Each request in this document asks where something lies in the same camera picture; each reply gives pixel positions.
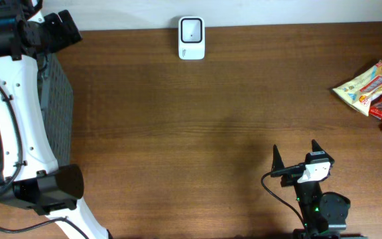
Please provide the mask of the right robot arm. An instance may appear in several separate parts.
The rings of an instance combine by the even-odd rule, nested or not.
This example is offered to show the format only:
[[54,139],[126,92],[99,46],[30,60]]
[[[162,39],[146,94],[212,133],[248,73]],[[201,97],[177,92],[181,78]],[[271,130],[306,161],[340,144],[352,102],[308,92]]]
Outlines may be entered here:
[[330,176],[335,163],[319,144],[311,141],[312,151],[307,153],[303,162],[286,167],[276,145],[273,146],[271,171],[266,174],[279,177],[282,187],[293,187],[300,210],[268,191],[274,198],[296,213],[303,228],[292,232],[293,238],[363,238],[361,234],[344,234],[347,228],[346,218],[351,207],[349,198],[334,192],[323,192],[320,183]]

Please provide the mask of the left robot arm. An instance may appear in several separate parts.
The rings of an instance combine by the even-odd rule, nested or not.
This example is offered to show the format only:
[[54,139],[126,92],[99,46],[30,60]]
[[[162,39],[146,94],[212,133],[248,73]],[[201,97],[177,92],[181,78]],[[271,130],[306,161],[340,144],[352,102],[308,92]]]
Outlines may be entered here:
[[0,203],[33,210],[69,238],[109,238],[70,162],[72,87],[56,53],[82,36],[67,10],[0,1]]

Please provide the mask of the beige snack bag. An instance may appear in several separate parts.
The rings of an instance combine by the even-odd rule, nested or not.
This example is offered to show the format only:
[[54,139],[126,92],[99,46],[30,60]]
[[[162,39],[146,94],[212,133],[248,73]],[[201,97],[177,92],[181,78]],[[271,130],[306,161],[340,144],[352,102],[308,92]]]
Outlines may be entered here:
[[382,60],[363,74],[332,90],[347,105],[368,116],[371,102],[382,96]]

